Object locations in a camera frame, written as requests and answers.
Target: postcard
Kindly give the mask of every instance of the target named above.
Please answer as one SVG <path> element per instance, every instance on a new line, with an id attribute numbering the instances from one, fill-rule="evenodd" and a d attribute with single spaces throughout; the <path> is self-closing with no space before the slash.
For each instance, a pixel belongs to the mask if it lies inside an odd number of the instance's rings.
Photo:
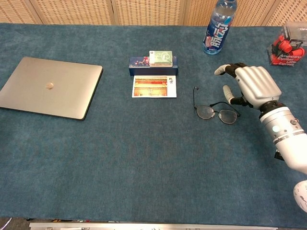
<path id="1" fill-rule="evenodd" d="M 177 97 L 176 76 L 135 75 L 132 97 Z"/>

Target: plastic bottle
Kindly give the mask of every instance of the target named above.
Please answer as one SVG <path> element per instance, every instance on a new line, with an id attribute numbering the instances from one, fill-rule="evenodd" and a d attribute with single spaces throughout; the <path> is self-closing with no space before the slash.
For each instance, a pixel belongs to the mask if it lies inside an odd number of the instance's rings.
<path id="1" fill-rule="evenodd" d="M 234 20 L 236 0 L 218 0 L 212 12 L 202 49 L 207 54 L 217 54 L 221 51 L 223 43 Z"/>

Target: blue label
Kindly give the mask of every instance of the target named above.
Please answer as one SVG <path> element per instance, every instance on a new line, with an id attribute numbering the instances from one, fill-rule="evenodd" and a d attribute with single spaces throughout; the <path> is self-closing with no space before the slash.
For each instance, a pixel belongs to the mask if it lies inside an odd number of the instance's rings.
<path id="1" fill-rule="evenodd" d="M 207 50 L 219 50 L 222 48 L 226 35 L 229 31 L 229 24 L 217 23 L 212 21 L 208 25 L 206 36 L 203 40 Z"/>

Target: silver laptop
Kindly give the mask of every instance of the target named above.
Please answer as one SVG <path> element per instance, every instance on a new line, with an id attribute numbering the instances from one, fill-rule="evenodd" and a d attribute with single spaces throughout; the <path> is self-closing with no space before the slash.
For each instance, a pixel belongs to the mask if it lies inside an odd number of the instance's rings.
<path id="1" fill-rule="evenodd" d="M 102 70 L 24 57 L 0 91 L 0 107 L 83 120 Z"/>

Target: eyeglass lens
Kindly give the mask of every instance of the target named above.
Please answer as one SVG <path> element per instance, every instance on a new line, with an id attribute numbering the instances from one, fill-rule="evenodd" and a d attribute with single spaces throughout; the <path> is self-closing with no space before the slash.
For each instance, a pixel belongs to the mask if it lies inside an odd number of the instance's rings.
<path id="1" fill-rule="evenodd" d="M 197 115 L 202 119 L 210 119 L 214 114 L 214 110 L 211 107 L 205 105 L 198 106 L 196 112 Z"/>
<path id="2" fill-rule="evenodd" d="M 219 118 L 226 124 L 233 124 L 236 121 L 236 113 L 231 110 L 221 110 Z"/>
<path id="3" fill-rule="evenodd" d="M 205 105 L 198 106 L 196 112 L 197 115 L 202 119 L 210 119 L 214 116 L 213 108 Z M 231 110 L 224 109 L 219 112 L 219 118 L 226 124 L 233 124 L 236 121 L 236 117 L 236 113 Z"/>

